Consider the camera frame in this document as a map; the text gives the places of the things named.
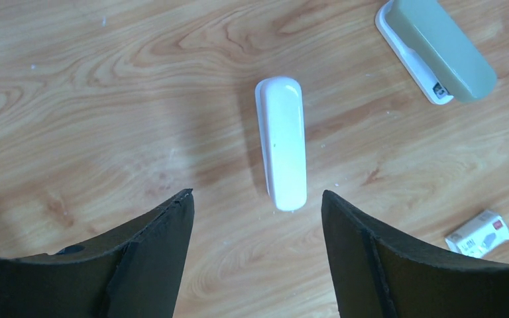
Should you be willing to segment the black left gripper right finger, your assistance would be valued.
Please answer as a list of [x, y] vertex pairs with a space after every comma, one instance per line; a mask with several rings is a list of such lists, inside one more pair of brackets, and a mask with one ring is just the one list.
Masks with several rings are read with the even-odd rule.
[[426, 243], [329, 190], [321, 216], [340, 316], [509, 317], [509, 264]]

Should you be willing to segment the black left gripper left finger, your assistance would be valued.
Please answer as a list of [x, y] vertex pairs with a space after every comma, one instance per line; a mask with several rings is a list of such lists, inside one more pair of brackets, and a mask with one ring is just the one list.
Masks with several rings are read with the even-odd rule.
[[193, 223], [183, 189], [56, 254], [0, 258], [0, 317], [171, 317]]

